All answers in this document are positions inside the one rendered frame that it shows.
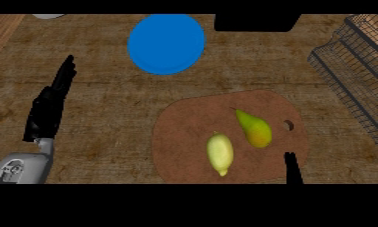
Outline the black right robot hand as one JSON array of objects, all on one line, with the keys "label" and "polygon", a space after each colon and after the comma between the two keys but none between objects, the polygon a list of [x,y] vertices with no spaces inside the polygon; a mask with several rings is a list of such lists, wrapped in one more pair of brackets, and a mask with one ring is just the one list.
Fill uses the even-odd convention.
[{"label": "black right robot hand", "polygon": [[285,164],[286,164],[286,183],[302,184],[302,177],[301,177],[299,167],[296,163],[295,153],[286,152],[283,157],[285,157]]}]

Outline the green pear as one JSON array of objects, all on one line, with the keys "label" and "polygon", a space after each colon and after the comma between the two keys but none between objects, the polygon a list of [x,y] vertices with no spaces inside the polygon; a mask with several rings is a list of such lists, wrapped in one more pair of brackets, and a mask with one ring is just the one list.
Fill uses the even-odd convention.
[{"label": "green pear", "polygon": [[234,114],[249,145],[255,148],[267,147],[273,139],[268,123],[240,109],[234,109]]}]

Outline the black appliance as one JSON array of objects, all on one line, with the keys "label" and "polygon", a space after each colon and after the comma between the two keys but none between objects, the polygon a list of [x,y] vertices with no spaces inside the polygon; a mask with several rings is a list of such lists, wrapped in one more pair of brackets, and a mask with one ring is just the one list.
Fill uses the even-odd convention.
[{"label": "black appliance", "polygon": [[214,29],[221,32],[287,32],[299,14],[217,14]]}]

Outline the blue plate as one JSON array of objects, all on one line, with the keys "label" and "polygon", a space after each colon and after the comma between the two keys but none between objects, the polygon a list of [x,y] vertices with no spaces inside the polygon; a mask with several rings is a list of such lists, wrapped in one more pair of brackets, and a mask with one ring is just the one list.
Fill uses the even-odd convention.
[{"label": "blue plate", "polygon": [[174,75],[197,62],[205,42],[202,26],[187,14],[150,14],[129,32],[129,60],[146,73]]}]

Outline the pale yellow lemon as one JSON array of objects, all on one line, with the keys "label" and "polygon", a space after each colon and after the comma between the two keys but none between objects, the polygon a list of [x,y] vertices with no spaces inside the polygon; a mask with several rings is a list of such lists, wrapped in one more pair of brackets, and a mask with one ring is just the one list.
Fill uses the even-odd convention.
[{"label": "pale yellow lemon", "polygon": [[227,175],[228,167],[233,163],[233,146],[228,137],[218,132],[206,140],[206,157],[211,167],[218,175]]}]

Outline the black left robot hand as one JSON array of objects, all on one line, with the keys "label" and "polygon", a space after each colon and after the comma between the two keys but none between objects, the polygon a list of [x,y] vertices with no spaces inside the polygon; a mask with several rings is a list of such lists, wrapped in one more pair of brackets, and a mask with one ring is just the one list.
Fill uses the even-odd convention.
[{"label": "black left robot hand", "polygon": [[23,132],[25,142],[32,142],[38,138],[53,138],[56,136],[65,98],[75,74],[73,56],[69,55],[59,67],[51,85],[42,88],[32,101]]}]

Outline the pale grey round object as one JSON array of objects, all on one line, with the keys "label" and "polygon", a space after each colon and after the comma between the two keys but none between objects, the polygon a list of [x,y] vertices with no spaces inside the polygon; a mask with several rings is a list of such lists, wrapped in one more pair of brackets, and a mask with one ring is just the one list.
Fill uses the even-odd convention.
[{"label": "pale grey round object", "polygon": [[56,19],[62,17],[65,14],[32,14],[32,16],[38,19],[47,20],[47,19]]}]

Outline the brown wooden cutting board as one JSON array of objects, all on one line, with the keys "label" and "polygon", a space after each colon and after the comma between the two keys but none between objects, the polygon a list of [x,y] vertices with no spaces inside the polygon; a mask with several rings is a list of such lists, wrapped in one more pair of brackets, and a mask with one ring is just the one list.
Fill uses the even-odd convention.
[{"label": "brown wooden cutting board", "polygon": [[[273,132],[267,147],[252,147],[234,111],[262,118]],[[233,163],[220,175],[206,158],[206,140],[223,133],[233,146]],[[283,154],[305,162],[307,132],[298,111],[277,93],[252,90],[175,101],[162,111],[152,134],[158,174],[168,183],[254,183],[286,175]]]}]

